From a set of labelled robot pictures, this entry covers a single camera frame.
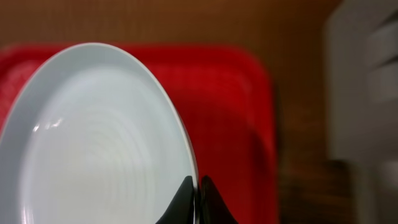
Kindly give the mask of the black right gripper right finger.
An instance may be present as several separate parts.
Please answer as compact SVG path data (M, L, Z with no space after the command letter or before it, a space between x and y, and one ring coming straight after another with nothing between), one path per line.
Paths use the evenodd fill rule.
M215 183L207 175L201 179L200 200L200 223L238 224L228 210Z

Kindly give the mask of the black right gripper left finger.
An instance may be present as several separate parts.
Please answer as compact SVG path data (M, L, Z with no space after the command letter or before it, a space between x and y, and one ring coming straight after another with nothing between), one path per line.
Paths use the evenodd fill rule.
M193 224L194 198L192 176L186 176L156 224Z

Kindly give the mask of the light blue plate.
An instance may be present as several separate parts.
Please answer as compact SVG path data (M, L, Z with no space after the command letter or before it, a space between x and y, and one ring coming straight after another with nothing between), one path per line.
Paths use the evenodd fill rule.
M177 110L137 58L69 47L19 92L1 133L2 223L155 223L197 186Z

